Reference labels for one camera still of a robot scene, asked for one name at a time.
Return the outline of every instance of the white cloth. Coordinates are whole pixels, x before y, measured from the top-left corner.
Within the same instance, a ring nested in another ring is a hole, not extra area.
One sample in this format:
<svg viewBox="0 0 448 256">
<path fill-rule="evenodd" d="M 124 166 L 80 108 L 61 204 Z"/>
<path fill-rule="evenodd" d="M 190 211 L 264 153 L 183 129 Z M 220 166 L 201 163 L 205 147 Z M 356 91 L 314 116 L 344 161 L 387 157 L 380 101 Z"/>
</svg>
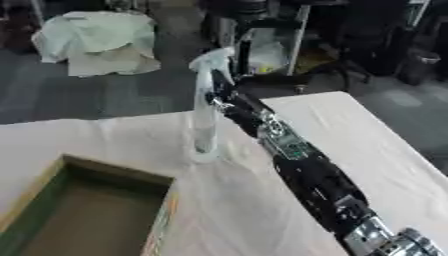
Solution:
<svg viewBox="0 0 448 256">
<path fill-rule="evenodd" d="M 154 21 L 146 15 L 71 12 L 33 35 L 42 62 L 69 60 L 70 76 L 123 75 L 160 68 L 154 58 Z"/>
<path fill-rule="evenodd" d="M 448 250 L 448 179 L 344 93 L 266 101 L 339 165 L 389 227 Z M 0 213 L 62 153 L 178 178 L 164 256 L 346 256 L 295 200 L 259 145 L 220 121 L 219 160 L 190 161 L 188 113 L 0 126 Z"/>
</svg>

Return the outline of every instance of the wooden box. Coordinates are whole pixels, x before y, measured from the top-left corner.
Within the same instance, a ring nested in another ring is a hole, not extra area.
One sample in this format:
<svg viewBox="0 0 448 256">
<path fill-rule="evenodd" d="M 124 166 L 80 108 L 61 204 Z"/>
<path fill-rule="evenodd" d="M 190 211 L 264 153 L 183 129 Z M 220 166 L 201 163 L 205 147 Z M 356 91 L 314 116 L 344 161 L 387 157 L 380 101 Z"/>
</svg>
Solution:
<svg viewBox="0 0 448 256">
<path fill-rule="evenodd" d="M 0 219 L 0 255 L 159 255 L 176 211 L 173 182 L 64 156 Z"/>
</svg>

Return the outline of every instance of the spray bottle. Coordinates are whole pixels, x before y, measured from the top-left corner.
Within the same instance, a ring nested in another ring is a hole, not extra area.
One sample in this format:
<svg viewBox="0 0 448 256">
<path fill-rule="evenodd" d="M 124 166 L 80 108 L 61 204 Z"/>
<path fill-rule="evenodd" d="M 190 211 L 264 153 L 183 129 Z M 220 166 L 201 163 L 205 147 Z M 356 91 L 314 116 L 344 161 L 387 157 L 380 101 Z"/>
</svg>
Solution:
<svg viewBox="0 0 448 256">
<path fill-rule="evenodd" d="M 229 57 L 233 55 L 235 55 L 234 48 L 227 47 L 208 52 L 190 63 L 190 69 L 198 72 L 192 118 L 193 159 L 197 162 L 210 162 L 218 156 L 216 128 L 218 113 L 207 103 L 205 95 L 213 92 L 213 70 L 220 71 L 233 84 L 229 70 Z"/>
</svg>

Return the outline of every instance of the metal pole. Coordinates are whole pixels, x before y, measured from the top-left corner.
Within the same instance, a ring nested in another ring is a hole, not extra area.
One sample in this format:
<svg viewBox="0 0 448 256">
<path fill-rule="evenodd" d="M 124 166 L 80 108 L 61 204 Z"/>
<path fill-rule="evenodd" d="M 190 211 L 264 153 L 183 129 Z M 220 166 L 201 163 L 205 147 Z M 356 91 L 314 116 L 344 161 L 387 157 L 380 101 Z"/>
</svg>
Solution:
<svg viewBox="0 0 448 256">
<path fill-rule="evenodd" d="M 308 24 L 308 18 L 311 11 L 311 5 L 303 5 L 300 7 L 299 13 L 297 14 L 297 19 L 302 22 L 302 26 L 296 31 L 294 36 L 294 47 L 290 56 L 290 63 L 288 67 L 288 75 L 294 75 L 294 71 L 297 66 L 297 59 L 299 58 L 300 48 L 302 46 L 303 37 L 305 35 L 306 26 Z"/>
<path fill-rule="evenodd" d="M 44 14 L 42 12 L 42 5 L 40 0 L 31 0 L 31 4 L 33 5 L 34 13 L 36 14 L 37 21 L 39 25 L 42 27 L 45 23 Z"/>
<path fill-rule="evenodd" d="M 418 24 L 420 23 L 420 20 L 423 18 L 423 15 L 425 14 L 426 10 L 428 9 L 429 4 L 431 3 L 431 0 L 426 0 L 422 6 L 420 6 L 420 10 L 418 11 L 417 15 L 415 16 L 413 22 L 412 22 L 412 27 L 417 27 Z"/>
</svg>

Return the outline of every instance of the white tablecloth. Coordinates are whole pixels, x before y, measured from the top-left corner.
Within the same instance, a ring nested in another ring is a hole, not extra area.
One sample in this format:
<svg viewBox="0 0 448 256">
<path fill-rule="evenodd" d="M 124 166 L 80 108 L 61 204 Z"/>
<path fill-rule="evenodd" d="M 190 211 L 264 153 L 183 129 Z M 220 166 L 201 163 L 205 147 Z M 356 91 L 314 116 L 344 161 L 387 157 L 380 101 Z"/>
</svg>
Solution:
<svg viewBox="0 0 448 256">
<path fill-rule="evenodd" d="M 448 179 L 344 93 L 267 100 L 357 183 L 390 228 L 448 251 Z M 221 157 L 193 164 L 188 113 L 0 126 L 0 213 L 62 153 L 176 175 L 178 214 L 163 255 L 346 255 L 295 200 L 255 141 L 228 120 Z"/>
</svg>

